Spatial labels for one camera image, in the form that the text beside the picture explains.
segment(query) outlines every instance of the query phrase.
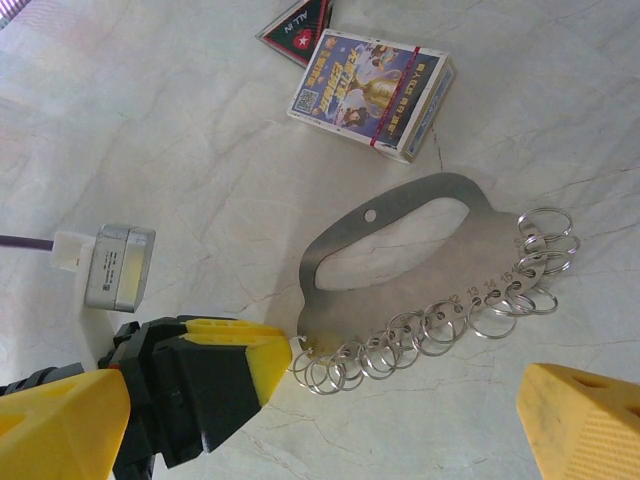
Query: metal key ring holder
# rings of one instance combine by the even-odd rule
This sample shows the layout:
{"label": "metal key ring holder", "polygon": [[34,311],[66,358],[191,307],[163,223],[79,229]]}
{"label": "metal key ring holder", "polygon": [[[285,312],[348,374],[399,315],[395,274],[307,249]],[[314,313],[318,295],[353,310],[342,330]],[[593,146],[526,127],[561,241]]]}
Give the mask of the metal key ring holder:
{"label": "metal key ring holder", "polygon": [[[349,291],[316,287],[316,272],[326,257],[443,197],[461,201],[469,213],[437,255],[381,285]],[[365,219],[370,210],[376,213],[373,221]],[[542,214],[560,215],[567,227],[562,233],[540,232],[532,219]],[[383,193],[338,220],[304,253],[299,273],[305,306],[298,319],[303,350],[291,372],[312,393],[333,395],[358,388],[365,377],[389,378],[420,356],[444,355],[467,329],[489,340],[506,338],[518,319],[558,308],[558,299],[538,283],[570,267],[580,248],[572,230],[571,216],[558,208],[536,208],[519,217],[497,212],[478,185],[453,173]],[[570,248],[561,248],[563,241],[572,242]],[[529,291],[548,298],[552,306],[538,308]],[[428,307],[406,311],[406,305],[425,304],[424,292]],[[480,330],[473,316],[485,308],[509,319],[509,328],[500,334]],[[385,318],[390,318],[386,325]],[[449,332],[444,339],[435,335],[441,328]],[[299,366],[303,359],[305,365]]]}

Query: qr code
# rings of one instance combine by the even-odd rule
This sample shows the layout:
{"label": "qr code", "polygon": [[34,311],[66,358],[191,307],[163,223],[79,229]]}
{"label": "qr code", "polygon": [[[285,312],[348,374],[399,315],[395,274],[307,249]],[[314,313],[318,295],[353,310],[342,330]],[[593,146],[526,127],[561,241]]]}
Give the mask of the qr code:
{"label": "qr code", "polygon": [[313,106],[316,103],[318,98],[318,92],[314,92],[313,90],[302,90],[300,92],[300,96],[298,97],[298,101],[296,102],[295,110],[304,113],[311,113]]}

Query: red triangular card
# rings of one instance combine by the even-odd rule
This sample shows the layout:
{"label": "red triangular card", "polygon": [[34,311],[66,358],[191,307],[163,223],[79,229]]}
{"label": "red triangular card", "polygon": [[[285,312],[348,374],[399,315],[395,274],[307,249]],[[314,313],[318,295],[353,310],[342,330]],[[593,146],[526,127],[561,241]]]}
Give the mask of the red triangular card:
{"label": "red triangular card", "polygon": [[306,67],[332,11],[333,0],[299,0],[256,37]]}

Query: yellow plastic block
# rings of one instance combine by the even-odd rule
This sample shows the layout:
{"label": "yellow plastic block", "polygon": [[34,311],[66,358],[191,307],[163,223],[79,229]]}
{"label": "yellow plastic block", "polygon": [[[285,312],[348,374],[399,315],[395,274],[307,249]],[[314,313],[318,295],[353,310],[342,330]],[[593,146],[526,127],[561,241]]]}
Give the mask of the yellow plastic block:
{"label": "yellow plastic block", "polygon": [[533,364],[518,413],[545,480],[640,479],[640,385]]}
{"label": "yellow plastic block", "polygon": [[117,370],[84,373],[0,397],[0,477],[108,478],[130,408]]}
{"label": "yellow plastic block", "polygon": [[198,345],[246,347],[245,355],[258,402],[269,402],[291,363],[289,340],[278,328],[242,320],[194,319],[186,323],[185,340]]}

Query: marble floor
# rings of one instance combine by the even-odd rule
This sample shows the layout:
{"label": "marble floor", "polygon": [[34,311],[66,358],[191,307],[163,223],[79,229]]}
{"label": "marble floor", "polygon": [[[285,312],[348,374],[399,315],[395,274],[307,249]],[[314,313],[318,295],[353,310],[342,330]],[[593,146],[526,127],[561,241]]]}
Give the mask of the marble floor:
{"label": "marble floor", "polygon": [[[458,77],[412,165],[285,115],[302,70],[253,35],[289,3],[33,0],[0,31],[0,232],[155,228],[127,320],[225,312],[293,335],[302,252],[391,187],[457,172],[497,210],[564,208],[583,245],[550,284],[557,313],[350,394],[287,376],[213,454],[156,464],[158,479],[540,478],[515,409],[527,364],[640,382],[640,3],[336,0],[336,28],[453,56]],[[366,283],[380,252],[408,268],[463,215],[425,206],[424,228],[334,259],[324,281]],[[77,361],[72,285],[44,253],[0,250],[0,383]]]}

